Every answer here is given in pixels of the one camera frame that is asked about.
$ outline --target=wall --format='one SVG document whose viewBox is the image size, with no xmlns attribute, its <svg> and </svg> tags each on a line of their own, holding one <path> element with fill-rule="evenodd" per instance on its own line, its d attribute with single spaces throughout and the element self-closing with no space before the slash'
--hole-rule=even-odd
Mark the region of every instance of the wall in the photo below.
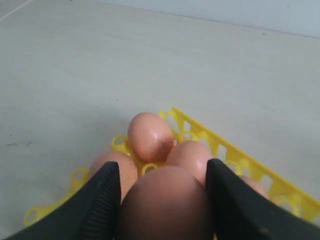
<svg viewBox="0 0 320 240">
<path fill-rule="evenodd" d="M 319 0 L 100 0 L 320 38 Z"/>
</svg>

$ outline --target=egg tray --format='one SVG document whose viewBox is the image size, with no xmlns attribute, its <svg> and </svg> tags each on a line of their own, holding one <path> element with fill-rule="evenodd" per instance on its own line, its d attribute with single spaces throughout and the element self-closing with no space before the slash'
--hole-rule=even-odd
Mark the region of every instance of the egg tray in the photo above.
<svg viewBox="0 0 320 240">
<path fill-rule="evenodd" d="M 193 120 L 179 109 L 173 107 L 168 112 L 159 112 L 159 116 L 171 125 L 175 143 L 185 140 L 199 141 L 210 147 L 215 158 L 224 161 L 237 175 L 250 176 L 260 182 L 269 192 L 273 203 L 290 211 L 307 221 L 320 225 L 320 203 L 301 189 L 286 181 L 269 168 L 248 156 L 232 144 L 222 139 L 209 129 Z M 161 167 L 164 163 L 144 163 L 140 161 L 130 148 L 124 135 L 116 136 L 111 142 L 111 149 L 130 156 L 136 163 L 139 177 L 148 171 Z M 48 206 L 30 208 L 24 217 L 24 224 L 30 226 L 39 221 L 77 192 L 88 180 L 87 168 L 78 168 L 71 175 L 71 187 L 67 195 L 60 201 Z"/>
</svg>

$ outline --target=white floor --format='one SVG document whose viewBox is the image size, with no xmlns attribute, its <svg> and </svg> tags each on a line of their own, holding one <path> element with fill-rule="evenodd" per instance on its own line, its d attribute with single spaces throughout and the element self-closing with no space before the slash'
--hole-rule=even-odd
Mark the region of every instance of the white floor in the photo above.
<svg viewBox="0 0 320 240">
<path fill-rule="evenodd" d="M 176 106 L 320 200 L 320 39 L 92 0 L 0 21 L 0 238 L 143 111 Z"/>
</svg>

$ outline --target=egg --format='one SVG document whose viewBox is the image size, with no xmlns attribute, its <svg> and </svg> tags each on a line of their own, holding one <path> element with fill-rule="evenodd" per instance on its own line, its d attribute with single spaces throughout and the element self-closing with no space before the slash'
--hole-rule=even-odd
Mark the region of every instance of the egg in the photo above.
<svg viewBox="0 0 320 240">
<path fill-rule="evenodd" d="M 151 112 L 136 115 L 128 128 L 128 141 L 136 156 L 147 163 L 164 162 L 174 146 L 170 125 Z"/>
<path fill-rule="evenodd" d="M 138 179 L 138 169 L 133 160 L 119 151 L 109 151 L 98 156 L 91 164 L 89 177 L 91 178 L 105 164 L 105 162 L 117 162 L 120 173 L 121 200 Z"/>
<path fill-rule="evenodd" d="M 186 169 L 202 185 L 205 185 L 207 162 L 212 158 L 212 152 L 201 142 L 187 140 L 178 143 L 172 148 L 166 164 Z"/>
<path fill-rule="evenodd" d="M 256 180 L 254 180 L 251 177 L 248 176 L 239 176 L 246 184 L 248 184 L 253 190 L 255 190 L 257 193 L 265 197 L 266 199 L 270 199 L 269 193 L 264 189 L 264 187 L 258 183 Z"/>
<path fill-rule="evenodd" d="M 163 166 L 124 198 L 114 240 L 212 240 L 205 188 L 186 170 Z"/>
</svg>

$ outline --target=egg tray cup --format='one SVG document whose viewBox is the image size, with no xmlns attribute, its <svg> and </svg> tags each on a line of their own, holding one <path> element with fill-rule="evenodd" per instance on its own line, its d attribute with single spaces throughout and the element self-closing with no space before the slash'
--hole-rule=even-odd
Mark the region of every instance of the egg tray cup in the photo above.
<svg viewBox="0 0 320 240">
<path fill-rule="evenodd" d="M 213 157 L 224 161 L 237 175 L 250 176 L 260 182 L 268 190 L 273 203 L 285 208 L 295 216 L 317 225 L 320 224 L 318 222 L 320 220 L 320 203 L 301 189 L 237 149 L 179 109 L 173 107 L 168 112 L 161 111 L 159 116 L 171 125 L 175 144 L 186 140 L 194 140 L 207 145 L 210 147 Z M 130 156 L 137 165 L 139 177 L 164 165 L 162 162 L 145 163 L 140 161 L 131 150 L 128 138 L 124 135 L 116 136 L 112 140 L 111 149 Z M 26 226 L 34 224 L 66 202 L 88 181 L 88 172 L 87 168 L 76 169 L 71 175 L 71 187 L 67 195 L 52 205 L 30 208 L 25 214 L 24 224 Z"/>
</svg>

